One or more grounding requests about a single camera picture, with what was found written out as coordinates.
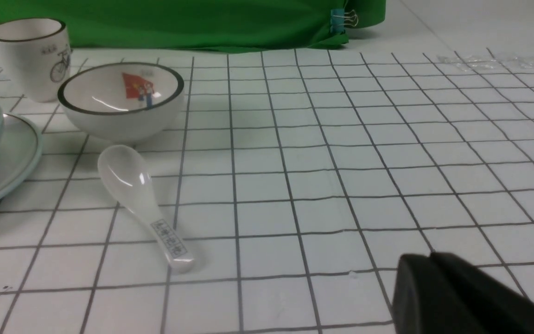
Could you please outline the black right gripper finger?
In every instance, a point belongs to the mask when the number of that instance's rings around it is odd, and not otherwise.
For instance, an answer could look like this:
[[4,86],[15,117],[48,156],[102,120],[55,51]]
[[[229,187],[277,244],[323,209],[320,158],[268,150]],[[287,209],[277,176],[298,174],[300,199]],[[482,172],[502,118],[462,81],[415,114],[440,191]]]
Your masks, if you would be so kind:
[[399,258],[392,318],[398,334],[534,334],[534,302],[449,252]]

